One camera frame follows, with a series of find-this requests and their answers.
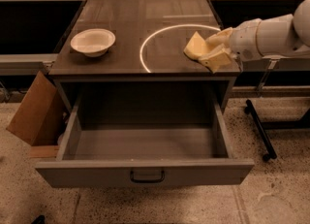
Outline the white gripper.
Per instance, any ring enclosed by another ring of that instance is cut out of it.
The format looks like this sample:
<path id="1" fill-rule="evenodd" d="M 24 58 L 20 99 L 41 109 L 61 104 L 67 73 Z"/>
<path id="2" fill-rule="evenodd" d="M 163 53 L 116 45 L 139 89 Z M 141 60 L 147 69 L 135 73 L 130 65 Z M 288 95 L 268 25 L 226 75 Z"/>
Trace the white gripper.
<path id="1" fill-rule="evenodd" d="M 215 49 L 198 61 L 212 73 L 216 73 L 221 66 L 232 63 L 232 52 L 243 62 L 261 59 L 257 45 L 257 31 L 261 22 L 259 18 L 244 21 L 235 28 L 226 28 L 208 37 L 206 43 Z"/>

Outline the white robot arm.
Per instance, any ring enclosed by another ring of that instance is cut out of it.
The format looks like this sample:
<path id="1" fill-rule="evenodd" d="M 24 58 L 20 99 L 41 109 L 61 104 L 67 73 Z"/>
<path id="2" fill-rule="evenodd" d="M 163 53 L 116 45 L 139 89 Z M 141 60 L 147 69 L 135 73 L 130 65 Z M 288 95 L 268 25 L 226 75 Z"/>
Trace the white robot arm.
<path id="1" fill-rule="evenodd" d="M 310 0 L 299 4 L 293 14 L 244 21 L 205 40 L 207 53 L 198 61 L 215 73 L 234 59 L 257 61 L 268 56 L 298 58 L 310 51 Z"/>

